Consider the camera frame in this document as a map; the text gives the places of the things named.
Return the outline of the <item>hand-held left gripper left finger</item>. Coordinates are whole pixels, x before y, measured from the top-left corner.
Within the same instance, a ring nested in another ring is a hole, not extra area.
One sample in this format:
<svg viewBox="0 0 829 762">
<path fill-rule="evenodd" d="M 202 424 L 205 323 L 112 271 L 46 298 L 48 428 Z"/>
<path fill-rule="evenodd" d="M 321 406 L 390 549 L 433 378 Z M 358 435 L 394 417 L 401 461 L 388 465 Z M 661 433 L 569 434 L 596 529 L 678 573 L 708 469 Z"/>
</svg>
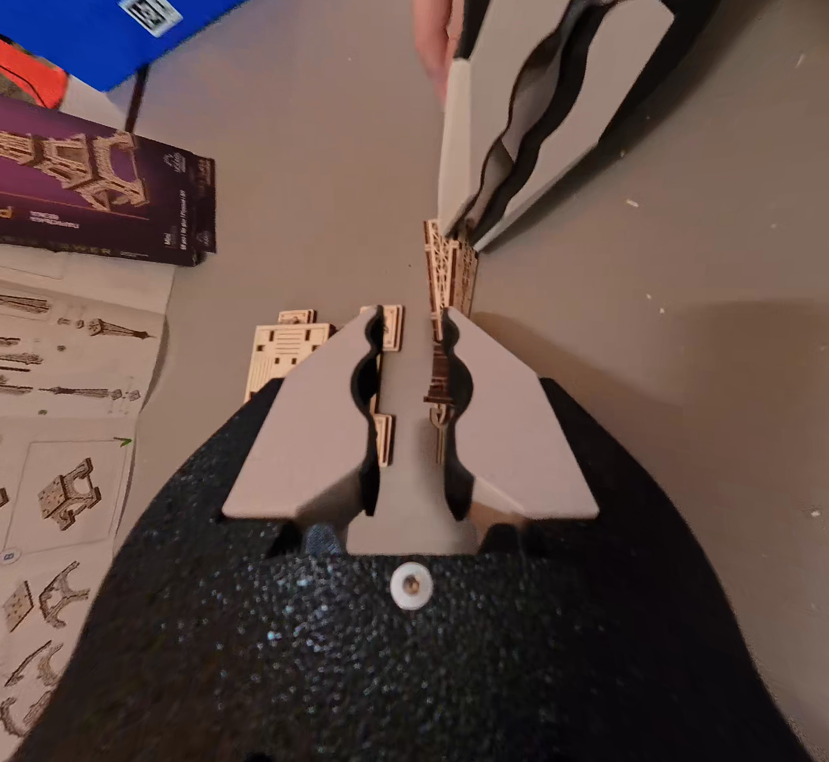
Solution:
<svg viewBox="0 0 829 762">
<path fill-rule="evenodd" d="M 374 515 L 382 307 L 360 312 L 282 381 L 222 507 L 239 520 L 351 522 Z"/>
</svg>

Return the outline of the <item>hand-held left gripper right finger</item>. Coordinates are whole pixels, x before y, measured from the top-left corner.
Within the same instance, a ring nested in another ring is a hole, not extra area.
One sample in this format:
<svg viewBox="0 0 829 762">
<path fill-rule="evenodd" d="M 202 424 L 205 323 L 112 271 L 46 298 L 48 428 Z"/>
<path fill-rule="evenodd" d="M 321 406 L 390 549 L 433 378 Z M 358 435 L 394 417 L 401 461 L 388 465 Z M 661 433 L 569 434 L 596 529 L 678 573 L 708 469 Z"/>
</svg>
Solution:
<svg viewBox="0 0 829 762">
<path fill-rule="evenodd" d="M 442 311 L 452 413 L 443 490 L 456 521 L 479 506 L 526 521 L 592 520 L 597 501 L 541 378 L 456 308 Z"/>
</svg>

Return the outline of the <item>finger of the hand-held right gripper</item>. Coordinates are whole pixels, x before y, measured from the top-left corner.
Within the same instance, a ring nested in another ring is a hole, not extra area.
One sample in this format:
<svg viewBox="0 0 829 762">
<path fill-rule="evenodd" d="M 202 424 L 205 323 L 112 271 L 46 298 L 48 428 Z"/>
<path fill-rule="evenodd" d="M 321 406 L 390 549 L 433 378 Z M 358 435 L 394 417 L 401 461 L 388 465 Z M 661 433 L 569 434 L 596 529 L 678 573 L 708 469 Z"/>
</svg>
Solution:
<svg viewBox="0 0 829 762">
<path fill-rule="evenodd" d="M 473 249 L 494 243 L 596 147 L 673 21 L 661 0 L 594 3 L 579 14 L 559 54 L 551 101 L 471 234 Z"/>
<path fill-rule="evenodd" d="M 444 108 L 438 223 L 450 235 L 482 187 L 493 145 L 508 128 L 515 84 L 571 0 L 463 0 L 462 34 Z"/>
</svg>

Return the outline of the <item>wooden tower spire assembly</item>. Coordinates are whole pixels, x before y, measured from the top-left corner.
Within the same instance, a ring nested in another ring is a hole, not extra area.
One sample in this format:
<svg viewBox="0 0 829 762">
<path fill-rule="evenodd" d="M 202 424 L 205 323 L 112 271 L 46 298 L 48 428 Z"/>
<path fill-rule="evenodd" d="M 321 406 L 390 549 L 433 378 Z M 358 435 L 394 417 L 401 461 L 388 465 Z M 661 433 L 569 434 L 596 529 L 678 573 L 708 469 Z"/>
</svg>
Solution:
<svg viewBox="0 0 829 762">
<path fill-rule="evenodd" d="M 470 315 L 478 255 L 465 238 L 444 237 L 437 219 L 424 222 L 424 241 L 433 350 L 430 386 L 424 402 L 430 406 L 430 424 L 437 433 L 436 461 L 438 465 L 443 465 L 447 428 L 454 404 L 449 394 L 449 359 L 442 346 L 442 315 L 448 308 L 456 308 L 465 316 Z"/>
</svg>

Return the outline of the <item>grey desk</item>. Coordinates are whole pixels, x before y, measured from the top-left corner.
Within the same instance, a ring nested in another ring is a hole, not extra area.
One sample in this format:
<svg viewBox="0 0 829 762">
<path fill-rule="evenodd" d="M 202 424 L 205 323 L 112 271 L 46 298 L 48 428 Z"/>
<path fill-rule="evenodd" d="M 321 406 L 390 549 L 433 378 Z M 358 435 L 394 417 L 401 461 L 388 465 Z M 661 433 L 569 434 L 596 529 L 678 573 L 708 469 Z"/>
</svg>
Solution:
<svg viewBox="0 0 829 762">
<path fill-rule="evenodd" d="M 411 0 L 248 0 L 151 62 L 139 139 L 215 163 L 117 556 L 14 760 L 827 760 L 827 0 L 720 0 L 655 91 L 484 246 L 457 344 L 530 371 L 599 516 L 472 554 L 434 461 L 423 223 L 443 108 Z M 345 347 L 405 307 L 348 554 L 221 518 L 283 382 L 254 327 Z"/>
</svg>

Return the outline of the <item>wooden tower base model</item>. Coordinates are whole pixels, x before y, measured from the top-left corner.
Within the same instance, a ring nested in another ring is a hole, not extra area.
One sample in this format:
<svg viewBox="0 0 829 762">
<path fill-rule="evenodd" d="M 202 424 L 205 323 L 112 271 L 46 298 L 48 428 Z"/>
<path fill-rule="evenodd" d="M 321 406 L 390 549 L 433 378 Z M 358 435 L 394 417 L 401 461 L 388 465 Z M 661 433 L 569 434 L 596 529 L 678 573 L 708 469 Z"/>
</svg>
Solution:
<svg viewBox="0 0 829 762">
<path fill-rule="evenodd" d="M 399 352 L 405 324 L 405 307 L 401 304 L 384 305 L 384 334 L 377 357 L 377 392 L 370 400 L 370 413 L 377 429 L 379 465 L 388 467 L 393 461 L 396 418 L 379 411 L 382 360 L 387 353 Z M 328 322 L 316 320 L 316 311 L 300 309 L 281 311 L 275 324 L 258 325 L 250 366 L 244 387 L 243 403 L 272 380 L 284 379 L 296 365 L 328 342 L 337 328 Z"/>
</svg>

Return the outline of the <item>assembly diagram instruction sheet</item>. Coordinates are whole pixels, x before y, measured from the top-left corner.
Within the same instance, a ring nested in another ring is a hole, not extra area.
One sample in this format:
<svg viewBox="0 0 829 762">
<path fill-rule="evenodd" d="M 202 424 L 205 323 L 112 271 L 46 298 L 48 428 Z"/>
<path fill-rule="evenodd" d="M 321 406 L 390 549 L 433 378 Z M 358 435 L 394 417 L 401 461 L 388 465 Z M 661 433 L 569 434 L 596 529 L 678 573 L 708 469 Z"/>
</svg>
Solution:
<svg viewBox="0 0 829 762">
<path fill-rule="evenodd" d="M 2 760 L 45 711 L 114 558 L 173 276 L 2 247 Z"/>
</svg>

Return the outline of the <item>dark purple model kit box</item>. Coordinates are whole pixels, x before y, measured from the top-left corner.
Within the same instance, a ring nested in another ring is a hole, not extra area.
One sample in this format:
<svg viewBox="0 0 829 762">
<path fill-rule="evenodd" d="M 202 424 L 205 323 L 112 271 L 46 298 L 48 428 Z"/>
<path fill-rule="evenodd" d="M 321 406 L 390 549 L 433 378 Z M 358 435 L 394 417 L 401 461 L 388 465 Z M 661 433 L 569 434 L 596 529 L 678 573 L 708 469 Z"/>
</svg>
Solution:
<svg viewBox="0 0 829 762">
<path fill-rule="evenodd" d="M 193 267 L 215 214 L 212 158 L 2 98 L 2 244 Z"/>
</svg>

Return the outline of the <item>red plastic bin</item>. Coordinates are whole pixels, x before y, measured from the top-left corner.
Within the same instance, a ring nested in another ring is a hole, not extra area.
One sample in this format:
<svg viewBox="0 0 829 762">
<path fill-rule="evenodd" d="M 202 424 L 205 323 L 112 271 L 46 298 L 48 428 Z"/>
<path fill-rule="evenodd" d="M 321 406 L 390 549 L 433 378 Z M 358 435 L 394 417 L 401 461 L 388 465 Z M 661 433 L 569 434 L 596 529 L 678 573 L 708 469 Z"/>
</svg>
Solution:
<svg viewBox="0 0 829 762">
<path fill-rule="evenodd" d="M 69 75 L 55 64 L 1 36 L 1 95 L 27 104 L 57 109 L 68 89 Z"/>
</svg>

